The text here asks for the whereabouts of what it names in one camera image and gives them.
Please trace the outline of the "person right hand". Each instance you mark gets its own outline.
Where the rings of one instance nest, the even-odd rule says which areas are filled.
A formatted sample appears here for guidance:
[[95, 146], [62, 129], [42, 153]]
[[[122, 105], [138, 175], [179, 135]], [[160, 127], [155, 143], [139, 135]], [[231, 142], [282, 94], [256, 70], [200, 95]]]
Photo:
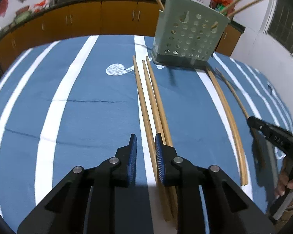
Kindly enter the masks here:
[[279, 198], [285, 194], [285, 189], [293, 189], [293, 179], [289, 179], [286, 172], [286, 167], [288, 166], [289, 158], [286, 156], [283, 158], [283, 166], [279, 174], [278, 183], [275, 189], [275, 197]]

